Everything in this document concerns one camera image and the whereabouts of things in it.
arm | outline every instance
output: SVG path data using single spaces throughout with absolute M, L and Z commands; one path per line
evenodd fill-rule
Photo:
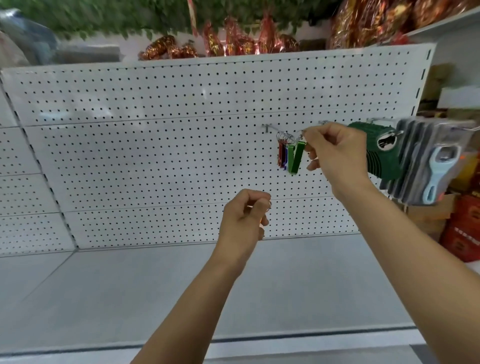
M 373 186 L 363 132 L 330 123 L 304 136 L 313 159 L 308 169 L 322 168 L 440 362 L 478 363 L 480 276 Z
M 225 206 L 212 256 L 132 364 L 203 363 L 233 283 L 268 225 L 270 195 L 242 190 Z

hand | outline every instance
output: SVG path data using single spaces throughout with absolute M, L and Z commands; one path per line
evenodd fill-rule
M 265 214 L 270 198 L 267 192 L 241 190 L 225 205 L 212 260 L 227 264 L 238 274 L 243 271 L 257 242 L 264 237 L 260 224 L 268 225 Z
M 303 131 L 305 150 L 312 159 L 308 170 L 321 168 L 341 200 L 352 190 L 373 186 L 367 173 L 367 135 L 336 122 Z

light blue peeler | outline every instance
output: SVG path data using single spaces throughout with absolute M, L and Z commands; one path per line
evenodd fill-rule
M 438 154 L 443 148 L 452 147 L 455 148 L 454 156 L 449 157 L 448 159 L 440 158 L 439 160 L 437 160 Z M 429 160 L 429 166 L 432 175 L 430 177 L 430 181 L 427 184 L 427 187 L 425 187 L 425 190 L 423 191 L 423 203 L 425 205 L 431 205 L 435 202 L 437 198 L 438 184 L 440 183 L 444 175 L 446 175 L 446 173 L 450 170 L 450 168 L 452 168 L 458 162 L 461 154 L 460 152 L 460 146 L 437 146 L 433 150 Z

artificial ivy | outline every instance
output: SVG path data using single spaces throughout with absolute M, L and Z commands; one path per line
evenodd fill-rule
M 210 20 L 221 27 L 227 15 L 235 16 L 247 31 L 257 24 L 268 8 L 279 28 L 289 23 L 294 30 L 306 20 L 319 2 L 335 0 L 194 0 L 197 25 Z M 52 29 L 66 38 L 82 38 L 96 32 L 129 34 L 146 32 L 191 32 L 187 0 L 0 0 L 0 8 L 17 8 L 23 16 Z

person's left hand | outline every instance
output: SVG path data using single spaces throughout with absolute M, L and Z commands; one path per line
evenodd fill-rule
M 265 214 L 270 198 L 267 192 L 245 189 L 225 205 L 213 260 L 226 263 L 238 274 L 243 271 L 257 242 L 264 237 L 260 224 L 268 225 Z

